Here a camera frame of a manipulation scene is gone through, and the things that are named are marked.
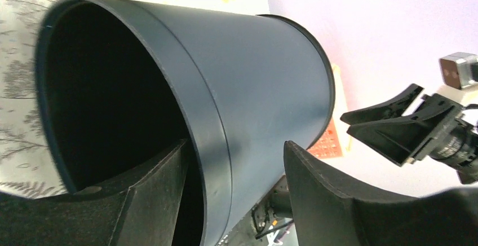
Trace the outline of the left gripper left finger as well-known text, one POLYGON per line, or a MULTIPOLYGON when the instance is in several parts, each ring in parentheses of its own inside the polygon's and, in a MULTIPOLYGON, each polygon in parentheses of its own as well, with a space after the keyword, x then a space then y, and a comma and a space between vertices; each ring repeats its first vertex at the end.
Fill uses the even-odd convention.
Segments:
POLYGON ((180 140, 92 189, 41 199, 1 195, 2 245, 171 245, 188 170, 180 140))

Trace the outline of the pink plastic basket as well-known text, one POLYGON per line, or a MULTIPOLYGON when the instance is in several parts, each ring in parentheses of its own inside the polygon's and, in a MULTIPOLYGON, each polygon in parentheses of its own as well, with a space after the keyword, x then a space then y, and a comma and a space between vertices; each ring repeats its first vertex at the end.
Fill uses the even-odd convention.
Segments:
POLYGON ((342 146, 335 127, 334 120, 331 120, 322 136, 315 144, 307 149, 317 159, 332 159, 343 157, 342 146))

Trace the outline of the floral table mat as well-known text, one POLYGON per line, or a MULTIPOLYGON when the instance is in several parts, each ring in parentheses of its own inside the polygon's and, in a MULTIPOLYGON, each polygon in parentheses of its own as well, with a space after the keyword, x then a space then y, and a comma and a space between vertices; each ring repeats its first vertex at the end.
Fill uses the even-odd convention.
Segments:
MULTIPOLYGON (((1 191, 31 199, 66 192, 36 107, 34 44, 57 0, 1 0, 1 191)), ((269 12, 268 0, 137 0, 239 14, 269 12)))

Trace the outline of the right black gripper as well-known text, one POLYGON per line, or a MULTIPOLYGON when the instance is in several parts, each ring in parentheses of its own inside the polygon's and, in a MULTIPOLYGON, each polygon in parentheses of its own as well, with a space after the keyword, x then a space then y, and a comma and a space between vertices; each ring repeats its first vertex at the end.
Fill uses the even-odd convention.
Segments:
POLYGON ((477 104, 424 94, 416 110, 402 116, 422 91, 411 84, 392 99, 346 112, 340 120, 349 125, 350 136, 397 166, 429 156, 454 169, 461 184, 477 182, 477 123, 463 119, 464 111, 477 110, 477 104))

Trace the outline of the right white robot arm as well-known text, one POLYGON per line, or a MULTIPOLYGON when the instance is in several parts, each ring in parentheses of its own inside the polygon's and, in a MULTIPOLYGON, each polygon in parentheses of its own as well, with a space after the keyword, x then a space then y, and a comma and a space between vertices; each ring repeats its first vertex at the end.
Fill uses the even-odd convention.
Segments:
POLYGON ((477 55, 455 52, 439 60, 444 85, 434 94, 411 84, 394 98, 349 111, 347 133, 387 160, 403 166, 425 157, 454 169, 461 184, 477 182, 477 55))

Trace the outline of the dark blue round bin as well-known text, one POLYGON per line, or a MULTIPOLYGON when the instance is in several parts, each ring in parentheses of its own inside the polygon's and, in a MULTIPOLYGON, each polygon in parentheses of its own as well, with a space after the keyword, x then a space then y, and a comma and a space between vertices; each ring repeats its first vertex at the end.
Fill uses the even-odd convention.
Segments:
POLYGON ((190 239, 215 245, 331 120, 330 62, 298 23, 132 0, 59 0, 36 43, 37 102, 69 191, 180 139, 196 155, 190 239))

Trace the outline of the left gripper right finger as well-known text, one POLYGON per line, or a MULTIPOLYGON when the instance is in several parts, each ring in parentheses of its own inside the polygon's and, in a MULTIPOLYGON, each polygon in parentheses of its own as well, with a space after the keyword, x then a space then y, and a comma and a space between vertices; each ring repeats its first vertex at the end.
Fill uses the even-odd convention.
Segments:
POLYGON ((425 197, 387 191, 292 141, 284 166, 299 245, 476 245, 477 189, 425 197))

